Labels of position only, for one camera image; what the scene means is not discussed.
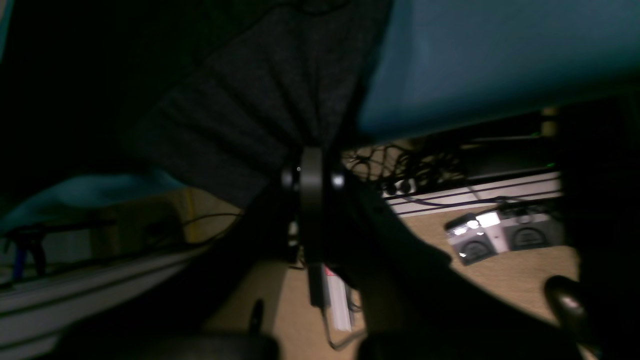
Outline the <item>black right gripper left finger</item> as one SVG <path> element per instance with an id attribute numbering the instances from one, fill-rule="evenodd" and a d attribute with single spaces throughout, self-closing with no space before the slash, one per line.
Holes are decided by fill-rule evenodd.
<path id="1" fill-rule="evenodd" d="M 274 265 L 281 283 L 289 265 L 287 235 L 298 221 L 304 257 L 322 264 L 323 151 L 303 150 L 238 223 L 185 269 L 150 291 L 73 326 L 54 360 L 278 360 L 263 333 L 266 301 L 242 300 L 242 285 Z"/>

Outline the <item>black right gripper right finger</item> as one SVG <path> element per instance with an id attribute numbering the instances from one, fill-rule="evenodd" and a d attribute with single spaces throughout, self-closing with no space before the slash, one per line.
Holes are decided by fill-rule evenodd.
<path id="1" fill-rule="evenodd" d="M 324 257 L 359 291 L 362 360 L 580 360 L 566 332 L 461 276 L 342 165 L 322 156 Z"/>

